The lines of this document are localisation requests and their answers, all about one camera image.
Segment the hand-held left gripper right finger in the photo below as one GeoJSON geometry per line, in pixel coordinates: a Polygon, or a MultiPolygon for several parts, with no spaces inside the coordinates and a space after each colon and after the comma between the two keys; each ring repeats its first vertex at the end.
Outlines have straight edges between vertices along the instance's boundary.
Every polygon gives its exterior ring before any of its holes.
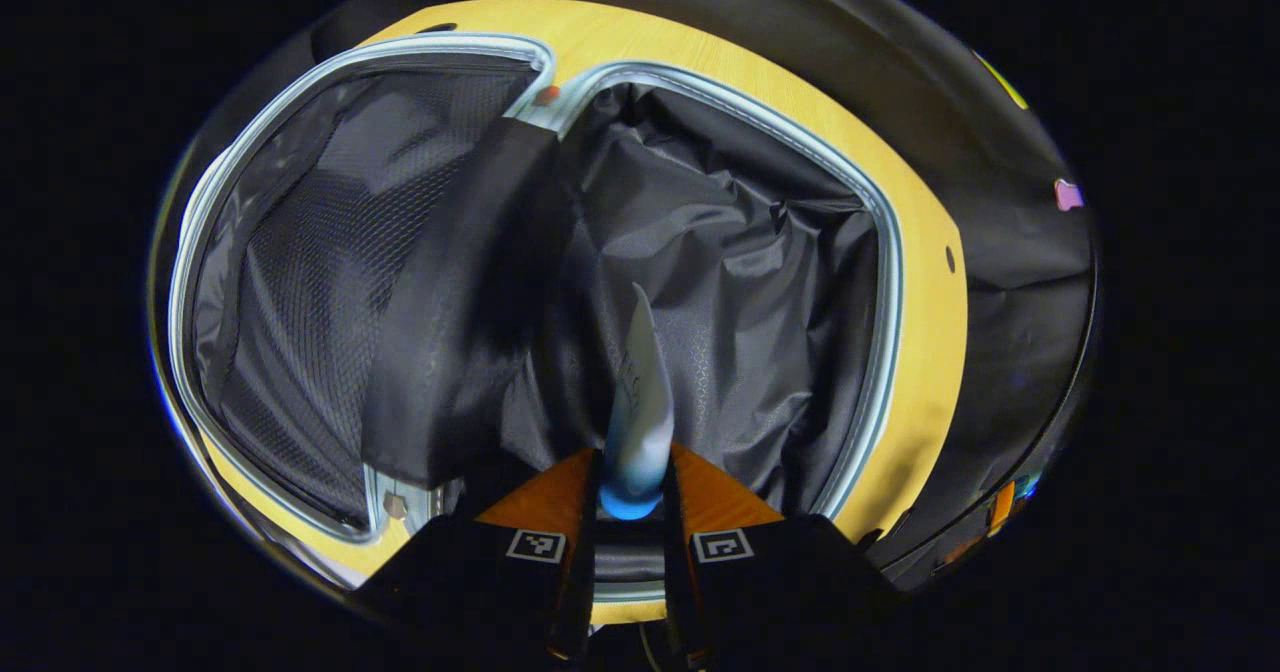
{"type": "Polygon", "coordinates": [[[858,669],[904,594],[823,515],[786,517],[676,444],[666,599],[687,669],[858,669]]]}

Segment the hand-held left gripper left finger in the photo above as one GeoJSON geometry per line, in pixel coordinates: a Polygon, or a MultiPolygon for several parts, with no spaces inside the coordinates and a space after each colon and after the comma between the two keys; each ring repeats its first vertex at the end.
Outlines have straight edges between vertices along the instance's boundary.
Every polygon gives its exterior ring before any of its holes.
{"type": "Polygon", "coordinates": [[[585,448],[475,516],[416,532],[355,594],[424,660],[577,660],[590,627],[602,454],[585,448]]]}

